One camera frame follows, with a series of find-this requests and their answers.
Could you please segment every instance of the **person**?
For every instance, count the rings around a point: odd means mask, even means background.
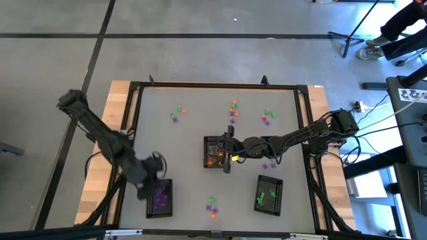
[[[367,40],[370,47],[358,50],[360,59],[379,59],[385,57],[391,60],[412,51],[427,47],[427,27],[399,41],[399,35],[409,26],[420,19],[427,22],[427,2],[416,0],[400,10],[381,27],[381,36]]]

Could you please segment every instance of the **sneaker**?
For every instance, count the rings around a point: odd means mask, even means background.
[[[387,38],[383,37],[382,35],[371,40],[366,40],[366,44],[371,47],[381,47],[385,44],[391,43]]]
[[[359,49],[358,51],[358,57],[362,60],[379,59],[380,57],[383,57],[383,56],[384,56],[384,52],[379,47],[374,49],[363,48],[363,49]]]

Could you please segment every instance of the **black pants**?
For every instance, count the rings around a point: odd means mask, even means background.
[[[392,41],[392,43],[381,47],[387,60],[427,47],[427,27],[409,37],[396,41],[406,27],[424,17],[421,7],[412,2],[388,20],[385,26],[381,27],[382,35]]]

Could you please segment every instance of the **purple toy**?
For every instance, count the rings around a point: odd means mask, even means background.
[[[217,214],[219,211],[220,211],[220,210],[218,210],[218,208],[214,207],[214,208],[211,210],[211,213],[213,213],[213,214]]]

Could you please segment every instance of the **gray concrete floor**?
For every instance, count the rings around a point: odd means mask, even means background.
[[[0,33],[98,33],[108,3],[0,0]],[[379,4],[358,34],[378,34],[406,3]],[[308,0],[122,0],[116,3],[107,32],[350,33],[370,6]],[[23,157],[0,154],[0,231],[31,228],[69,121],[56,109],[57,99],[81,87],[94,46],[95,39],[0,39],[0,141],[26,150]],[[422,66],[419,60],[404,67],[385,59],[361,61],[355,54],[364,43],[352,46],[342,59],[343,46],[340,40],[106,39],[89,86],[89,104],[102,114],[112,80],[147,81],[151,74],[156,81],[258,83],[267,75],[271,83],[324,85],[331,109],[350,109],[351,102],[374,106],[385,96],[361,90],[362,82],[385,82]],[[382,108],[362,124],[389,112],[391,108]],[[396,143],[385,145],[375,136],[370,140],[387,150],[399,144],[394,134]],[[73,224],[84,161],[92,149],[93,144],[76,133],[47,227]]]

